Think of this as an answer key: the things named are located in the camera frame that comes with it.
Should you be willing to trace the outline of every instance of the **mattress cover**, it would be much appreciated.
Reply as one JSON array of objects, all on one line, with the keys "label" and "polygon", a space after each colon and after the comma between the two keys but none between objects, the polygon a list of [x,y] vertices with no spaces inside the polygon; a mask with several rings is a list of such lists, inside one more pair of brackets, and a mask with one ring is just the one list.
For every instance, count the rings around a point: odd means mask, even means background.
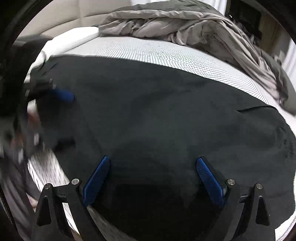
[{"label": "mattress cover", "polygon": [[[292,131],[296,133],[295,117],[284,111],[261,85],[236,68],[202,51],[154,39],[97,37],[63,54],[142,61],[181,69],[205,78],[223,82],[262,100],[266,104],[274,106],[284,117]],[[34,111],[33,109],[35,107],[34,102],[28,106],[30,111]],[[46,183],[59,186],[66,185],[70,182],[51,150],[34,155],[29,160],[28,168],[40,191]],[[64,209],[70,226],[78,232],[67,204],[64,204]],[[119,240],[134,240],[109,224],[91,207],[88,207],[88,209],[96,225],[107,240],[118,238]],[[275,230],[276,240],[283,240],[295,222],[296,212]]]}]

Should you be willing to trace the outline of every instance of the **gray sheet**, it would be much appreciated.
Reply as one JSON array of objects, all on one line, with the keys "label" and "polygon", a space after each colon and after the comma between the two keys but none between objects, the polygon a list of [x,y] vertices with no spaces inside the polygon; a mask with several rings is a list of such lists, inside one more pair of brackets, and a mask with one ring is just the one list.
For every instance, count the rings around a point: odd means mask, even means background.
[{"label": "gray sheet", "polygon": [[247,35],[208,4],[170,0],[137,4],[110,13],[99,26],[101,35],[158,38],[202,49],[243,69],[260,83],[281,106],[296,114],[295,90],[281,67],[256,51]]}]

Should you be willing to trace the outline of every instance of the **metal screw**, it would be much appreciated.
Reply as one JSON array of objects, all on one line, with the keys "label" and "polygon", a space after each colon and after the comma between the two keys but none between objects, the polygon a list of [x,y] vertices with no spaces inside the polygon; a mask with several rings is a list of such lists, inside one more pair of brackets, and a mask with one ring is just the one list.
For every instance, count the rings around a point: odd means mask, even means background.
[{"label": "metal screw", "polygon": [[262,186],[260,183],[257,183],[257,184],[256,184],[256,187],[257,187],[258,189],[262,189],[262,188],[263,188],[263,186]]},{"label": "metal screw", "polygon": [[47,184],[44,185],[44,189],[49,189],[50,186],[51,186],[50,183],[47,183]]},{"label": "metal screw", "polygon": [[228,183],[229,185],[234,185],[234,184],[235,184],[235,180],[233,180],[233,179],[228,179],[228,180],[227,180],[227,183]]},{"label": "metal screw", "polygon": [[79,179],[75,178],[75,179],[72,180],[71,183],[72,183],[73,185],[76,185],[76,184],[79,183]]}]

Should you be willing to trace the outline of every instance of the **white curtain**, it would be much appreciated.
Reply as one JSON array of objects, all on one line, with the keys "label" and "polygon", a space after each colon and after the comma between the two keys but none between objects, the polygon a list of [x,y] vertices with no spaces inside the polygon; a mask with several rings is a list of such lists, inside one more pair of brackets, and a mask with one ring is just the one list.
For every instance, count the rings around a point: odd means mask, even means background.
[{"label": "white curtain", "polygon": [[296,89],[296,45],[292,39],[290,40],[287,56],[282,67],[289,76],[294,89]]},{"label": "white curtain", "polygon": [[[167,1],[167,0],[131,0],[132,4],[146,4],[149,2],[160,2],[160,1]],[[201,2],[205,2],[215,9],[217,9],[223,15],[225,14],[227,0],[200,0]]]}]

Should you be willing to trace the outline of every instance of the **blue rubber pad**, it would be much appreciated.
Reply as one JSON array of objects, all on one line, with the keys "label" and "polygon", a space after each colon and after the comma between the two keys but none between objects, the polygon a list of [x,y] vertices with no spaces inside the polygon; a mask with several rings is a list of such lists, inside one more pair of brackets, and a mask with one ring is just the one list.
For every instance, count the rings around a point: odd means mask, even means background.
[{"label": "blue rubber pad", "polygon": [[72,92],[66,91],[66,90],[62,90],[59,88],[55,88],[54,90],[52,90],[53,93],[55,93],[57,95],[57,97],[65,102],[71,103],[72,101],[74,101],[74,94]]},{"label": "blue rubber pad", "polygon": [[196,161],[196,171],[200,176],[200,179],[202,180],[213,204],[223,207],[225,203],[223,188],[220,186],[202,158],[198,158]]},{"label": "blue rubber pad", "polygon": [[83,205],[85,207],[95,201],[109,170],[110,160],[107,156],[104,156],[83,189]]}]

